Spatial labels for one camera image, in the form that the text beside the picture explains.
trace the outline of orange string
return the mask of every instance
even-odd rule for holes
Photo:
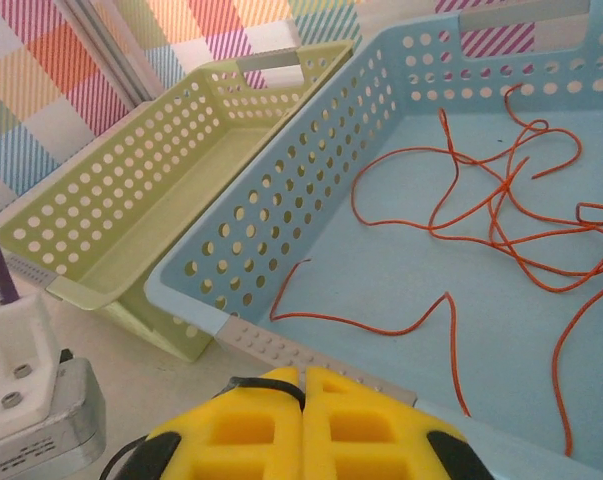
[[[603,227],[603,221],[586,221],[586,220],[583,220],[581,217],[581,209],[582,208],[592,208],[592,209],[603,210],[602,204],[579,202],[576,205],[576,215],[575,215],[576,220],[559,219],[559,218],[549,217],[549,216],[540,215],[535,212],[532,212],[531,210],[529,210],[525,206],[523,206],[521,203],[519,203],[519,201],[516,199],[516,197],[512,193],[511,187],[512,187],[513,182],[515,181],[518,174],[521,172],[521,169],[526,164],[526,162],[529,161],[529,157],[525,157],[516,164],[514,162],[515,154],[516,154],[517,150],[519,149],[519,147],[521,147],[522,145],[525,145],[526,143],[528,143],[536,138],[539,138],[543,135],[554,134],[554,133],[560,133],[560,134],[567,135],[575,142],[575,145],[576,145],[576,152],[568,161],[534,174],[532,176],[533,180],[541,178],[550,173],[557,172],[557,171],[573,164],[574,162],[576,162],[579,159],[579,157],[581,156],[581,153],[583,152],[583,145],[582,145],[581,140],[571,131],[563,129],[563,128],[551,128],[549,122],[544,119],[535,119],[529,123],[526,123],[523,120],[521,120],[514,113],[514,111],[512,110],[512,107],[510,105],[510,96],[512,95],[513,92],[515,92],[516,90],[518,90],[520,88],[521,88],[521,84],[514,85],[513,87],[508,89],[508,91],[505,93],[505,96],[504,96],[505,108],[506,108],[508,114],[510,115],[510,117],[516,124],[523,127],[522,131],[519,133],[519,135],[517,136],[516,140],[514,141],[513,145],[510,148],[503,150],[502,152],[500,152],[492,157],[481,159],[481,160],[477,160],[477,159],[471,157],[470,155],[457,151],[454,147],[454,141],[452,138],[452,132],[450,129],[450,125],[448,123],[447,114],[446,114],[445,110],[439,109],[439,121],[443,128],[443,132],[446,136],[447,148],[437,148],[437,147],[428,147],[428,146],[401,148],[401,149],[397,149],[397,150],[388,152],[388,153],[378,157],[377,159],[375,159],[368,165],[366,165],[355,176],[354,181],[352,182],[352,188],[350,191],[350,205],[352,208],[352,212],[354,213],[357,220],[360,223],[362,223],[366,226],[369,226],[369,227],[376,227],[376,226],[381,226],[381,225],[404,225],[404,226],[409,226],[412,228],[417,228],[420,230],[425,230],[431,236],[433,236],[437,239],[440,239],[440,240],[464,241],[464,242],[473,242],[473,243],[485,245],[487,247],[490,247],[505,255],[512,257],[516,261],[516,263],[519,265],[519,267],[521,268],[523,273],[532,282],[534,282],[540,288],[542,288],[548,292],[552,292],[552,293],[563,293],[563,292],[573,290],[573,289],[583,285],[584,283],[589,281],[594,276],[603,273],[603,255],[601,256],[601,259],[596,263],[596,265],[594,265],[588,271],[569,271],[569,270],[560,269],[558,267],[555,267],[552,265],[547,265],[547,264],[532,260],[530,258],[524,257],[524,256],[520,255],[519,252],[517,251],[518,245],[532,242],[534,240],[539,240],[542,238],[549,238],[549,237],[554,237],[554,236],[559,236],[559,235],[575,235],[575,234],[581,234],[581,233],[587,233],[587,232],[594,232],[594,233],[603,235],[603,228],[601,228],[601,227]],[[405,219],[383,219],[383,220],[375,220],[375,221],[366,220],[359,213],[359,211],[357,209],[357,204],[356,204],[356,188],[357,188],[361,178],[367,172],[369,172],[371,169],[378,166],[384,160],[386,160],[390,157],[393,157],[399,153],[405,154],[405,153],[412,153],[412,152],[433,152],[433,153],[438,153],[438,154],[449,156],[449,158],[452,160],[452,164],[455,169],[454,178],[453,178],[452,182],[450,183],[450,186],[446,190],[445,194],[441,198],[441,200],[439,200],[439,202],[434,207],[434,209],[430,215],[430,218],[428,220],[428,223],[421,224],[421,223],[417,223],[417,222],[413,222],[413,221],[409,221],[409,220],[405,220]],[[494,171],[493,169],[491,169],[488,166],[489,163],[494,162],[498,159],[504,158],[506,156],[507,156],[507,162],[506,162],[505,176],[500,175],[499,173],[497,173],[496,171]],[[476,166],[476,167],[481,168],[486,173],[488,173],[489,175],[494,177],[499,182],[499,185],[484,200],[477,203],[475,206],[473,206],[466,212],[462,213],[461,215],[458,215],[457,217],[453,218],[452,220],[437,224],[436,223],[437,214],[439,213],[439,211],[441,210],[441,208],[447,201],[448,197],[452,194],[453,190],[455,189],[455,187],[457,185],[457,182],[460,177],[461,165]],[[516,209],[519,212],[521,212],[522,214],[524,214],[530,218],[540,220],[545,223],[550,223],[550,224],[553,224],[556,226],[563,226],[564,228],[558,228],[555,230],[547,230],[547,231],[540,232],[540,233],[537,233],[534,235],[524,236],[524,237],[520,237],[520,238],[516,238],[516,239],[510,239],[499,222],[499,215],[501,213],[501,209],[502,209],[506,199],[508,199],[516,207]],[[478,212],[479,210],[481,210],[483,207],[487,207],[488,214],[490,216],[490,224],[488,227],[488,239],[470,237],[470,236],[444,235],[443,233],[440,233],[441,230],[444,230],[445,228],[448,228],[452,225],[455,225],[455,224],[461,222],[462,220],[470,217],[471,215],[473,215],[476,212]],[[459,405],[461,406],[463,412],[467,416],[470,416],[470,411],[463,398],[463,393],[461,391],[461,385],[460,385],[459,376],[458,376],[457,351],[456,351],[456,324],[457,324],[456,306],[455,306],[452,296],[448,292],[446,292],[444,295],[439,297],[439,299],[430,307],[430,309],[428,309],[428,311],[417,322],[415,322],[411,326],[409,326],[405,329],[402,329],[402,330],[384,330],[384,329],[372,327],[372,326],[369,326],[369,325],[366,325],[366,324],[363,324],[360,322],[356,322],[354,320],[350,320],[347,318],[336,317],[336,316],[332,316],[332,315],[324,315],[324,314],[319,314],[319,313],[290,312],[290,313],[285,313],[285,314],[276,314],[276,309],[281,301],[281,297],[283,296],[284,291],[286,290],[286,288],[288,286],[288,283],[290,282],[290,279],[292,278],[292,275],[294,274],[296,269],[299,267],[299,265],[306,261],[309,261],[309,260],[304,260],[303,262],[297,263],[292,268],[292,270],[286,277],[285,281],[283,282],[281,289],[279,290],[279,293],[278,293],[278,295],[274,301],[274,304],[272,305],[272,309],[270,311],[270,320],[271,321],[281,320],[284,318],[294,318],[294,317],[316,318],[316,319],[330,320],[330,321],[345,323],[345,324],[352,325],[352,326],[355,326],[358,328],[362,328],[369,332],[377,333],[380,335],[387,335],[387,336],[406,335],[406,334],[416,330],[417,328],[419,328],[419,326],[421,326],[425,322],[425,320],[432,313],[432,311],[434,311],[434,309],[443,300],[447,300],[448,303],[450,304],[450,313],[451,313],[450,363],[451,363],[451,370],[452,370],[452,380],[453,380],[454,389],[455,389],[455,393],[456,393]],[[570,283],[567,286],[555,287],[552,285],[548,285],[545,282],[542,282],[541,280],[539,280],[537,278],[537,276],[531,271],[530,267],[534,267],[534,268],[537,268],[540,270],[552,272],[552,273],[566,276],[566,277],[576,277],[577,280],[575,280],[574,282]],[[571,455],[571,453],[572,453],[573,439],[572,439],[572,430],[570,428],[569,418],[568,418],[568,415],[566,413],[566,409],[565,409],[565,406],[563,403],[561,389],[560,389],[559,381],[558,381],[558,358],[559,358],[561,348],[563,347],[563,344],[565,343],[566,338],[568,337],[568,335],[570,334],[570,332],[572,331],[572,329],[574,328],[576,323],[579,321],[579,319],[582,317],[582,315],[585,313],[585,311],[593,303],[595,303],[597,300],[599,300],[602,296],[603,296],[603,290],[601,290],[597,295],[595,295],[591,300],[589,300],[585,305],[583,305],[583,307],[577,312],[577,314],[574,316],[574,318],[572,319],[572,321],[570,322],[568,327],[564,330],[563,334],[559,338],[559,340],[555,346],[555,349],[554,349],[554,355],[552,357],[552,383],[553,383],[554,394],[555,394],[559,412],[561,414],[561,421],[562,421],[563,429],[564,429],[564,433],[565,433],[565,450],[564,450],[564,452],[568,456]]]

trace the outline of colorful checkered pattern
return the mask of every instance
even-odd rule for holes
[[[366,40],[362,31],[372,36],[415,11],[503,1],[512,0],[91,3],[148,91],[158,94],[209,61],[331,40],[358,46]],[[534,30],[522,24],[465,32],[461,43],[469,57],[527,52],[534,48]],[[267,87],[261,72],[250,72],[247,80]],[[0,0],[0,209],[127,111],[53,0]]]
[[[104,5],[116,10],[120,23],[107,16],[104,23],[113,36],[126,30],[136,40],[163,88],[207,61],[331,40],[351,39],[356,47],[371,17],[377,26],[379,19],[391,25],[417,10],[445,13],[503,1],[512,0],[92,0],[99,12]],[[534,24],[465,32],[461,42],[475,58],[527,52],[534,47]],[[266,86],[258,72],[249,80]]]
[[[127,112],[52,0],[0,0],[0,210]]]

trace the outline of silver metal base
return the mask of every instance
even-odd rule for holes
[[[90,363],[59,365],[50,415],[0,440],[0,480],[56,480],[105,450],[105,400]]]

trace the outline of plastic basket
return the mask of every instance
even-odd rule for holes
[[[450,378],[445,308],[418,332],[394,338],[333,322],[268,319],[286,275],[307,257],[312,262],[293,277],[279,305],[281,313],[321,312],[399,329],[449,290],[459,315],[460,377],[474,417],[562,452],[550,357],[578,308],[602,288],[603,275],[570,294],[552,295],[498,253],[433,241],[416,229],[366,228],[349,204],[353,177],[378,155],[415,145],[445,148],[438,107],[448,112],[459,151],[485,158],[511,145],[520,128],[505,113],[502,95],[519,82],[524,83],[522,92],[512,100],[518,114],[569,128],[585,145],[577,164],[539,180],[543,189],[522,180],[517,190],[521,201],[561,218],[572,218],[578,201],[603,203],[603,0],[592,0],[587,37],[578,48],[481,59],[462,54],[464,25],[507,25],[508,20],[525,21],[528,14],[544,19],[553,10],[588,13],[587,6],[579,10],[583,2],[572,0],[545,2],[541,9],[539,2],[524,3],[512,7],[519,7],[516,15],[506,8],[505,18],[500,10],[450,14],[380,33],[164,258],[150,276],[150,300],[217,336],[233,321],[228,317],[233,313],[459,411]],[[526,146],[532,158],[528,171],[557,165],[573,150],[573,143],[556,139]],[[366,177],[358,190],[366,216],[427,222],[452,173],[449,162],[438,156],[419,158],[397,159]],[[481,172],[470,174],[459,187],[465,196],[455,197],[460,204],[451,200],[442,218],[467,210],[493,188]],[[483,235],[486,217],[468,219],[464,233]],[[515,236],[529,225],[513,221],[508,228]],[[553,264],[591,268],[597,260],[584,258],[585,265],[574,266],[570,252],[580,248],[598,259],[603,245],[580,241],[539,244],[535,254],[552,256]],[[223,312],[215,306],[223,306]],[[603,299],[589,317],[563,352],[562,386],[577,442],[574,457],[603,470]],[[253,349],[255,338],[241,331],[223,340],[259,354]],[[551,476],[534,472],[517,478],[600,478],[593,470],[579,477],[576,472],[584,472],[580,466],[566,462]]]
[[[149,272],[350,56],[349,42],[335,42],[197,68],[0,229],[10,267],[195,359],[209,336],[148,303]],[[293,65],[299,85],[248,85]]]

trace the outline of basket handle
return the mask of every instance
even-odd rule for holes
[[[459,30],[467,32],[517,23],[540,22],[587,14],[590,0],[514,0],[507,5],[489,5],[461,12]]]
[[[237,58],[235,60],[236,66],[241,73],[243,83],[245,87],[253,88],[245,80],[245,76],[249,72],[268,70],[273,68],[281,67],[300,67],[301,78],[298,78],[298,84],[302,84],[307,81],[305,71],[301,68],[301,61],[299,60],[298,47],[285,48],[281,50],[275,50],[271,52],[256,53],[247,57]]]

